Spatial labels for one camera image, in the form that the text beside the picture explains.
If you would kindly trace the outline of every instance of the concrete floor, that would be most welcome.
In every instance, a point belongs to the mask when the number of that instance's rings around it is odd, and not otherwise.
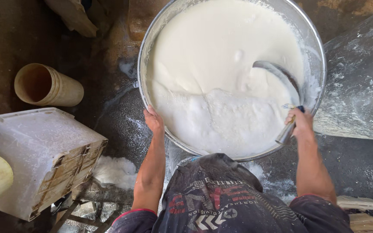
[[[85,88],[79,105],[61,109],[109,139],[105,156],[126,157],[139,167],[151,134],[143,122],[143,103],[136,87],[140,43],[127,36],[128,0],[102,1],[113,24],[110,31],[96,39],[69,32],[40,1],[9,2],[12,4],[7,5],[6,1],[0,4],[0,114],[36,108],[15,96],[13,78],[27,63],[47,64],[80,81]],[[373,14],[373,0],[296,2],[313,20],[324,43]],[[373,140],[325,135],[317,135],[317,139],[337,194],[373,198]],[[295,143],[246,165],[257,168],[266,192],[284,200],[295,196]],[[91,188],[92,185],[89,182],[80,187],[81,197],[131,204],[132,192],[115,187],[98,191]],[[39,218],[47,223],[47,216],[44,216]],[[0,232],[3,228],[16,229],[15,232],[44,232],[20,220],[5,221],[10,218],[0,213]]]

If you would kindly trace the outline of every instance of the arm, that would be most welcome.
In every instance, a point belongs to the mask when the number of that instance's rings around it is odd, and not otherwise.
[[[165,178],[164,123],[163,119],[150,105],[148,110],[143,110],[143,114],[153,136],[136,178],[132,210],[150,209],[158,214],[158,204]]]
[[[297,195],[316,194],[336,204],[335,188],[318,151],[318,143],[313,132],[313,119],[310,113],[299,109],[289,111],[285,124],[296,116],[293,135],[297,139],[299,163],[296,174]]]

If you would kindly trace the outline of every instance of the metal drum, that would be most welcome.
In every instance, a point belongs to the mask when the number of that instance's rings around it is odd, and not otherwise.
[[[158,13],[156,18],[149,26],[149,29],[145,34],[145,38],[142,41],[138,58],[139,90],[145,106],[151,104],[148,88],[146,86],[146,68],[149,60],[149,51],[153,46],[155,38],[158,36],[165,24],[167,24],[175,15],[194,4],[198,4],[199,2],[200,1],[198,0],[172,0]],[[273,10],[279,13],[283,19],[294,29],[304,60],[303,65],[305,83],[302,87],[303,96],[305,97],[304,103],[307,103],[308,107],[313,110],[314,114],[319,108],[324,84],[326,82],[326,58],[319,34],[308,16],[293,1],[261,0],[261,2],[273,8]],[[193,147],[186,145],[177,139],[167,128],[165,128],[165,132],[166,135],[180,148],[194,155],[203,155],[197,152]],[[281,148],[282,146],[277,144],[263,152],[243,155],[241,157],[235,157],[234,159],[239,162],[251,161],[256,158],[274,153]]]
[[[315,131],[373,139],[373,16],[324,47],[329,68]]]

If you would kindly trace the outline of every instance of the white plastic crate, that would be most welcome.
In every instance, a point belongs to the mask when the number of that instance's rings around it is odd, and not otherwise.
[[[13,169],[0,211],[31,221],[92,175],[107,138],[57,108],[0,115],[0,156]]]

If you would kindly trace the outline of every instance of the dark t-shirt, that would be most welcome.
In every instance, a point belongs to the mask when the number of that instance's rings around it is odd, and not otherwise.
[[[109,232],[353,232],[348,215],[323,198],[304,195],[287,206],[262,192],[259,180],[225,154],[203,156],[175,171],[159,216],[129,211]]]

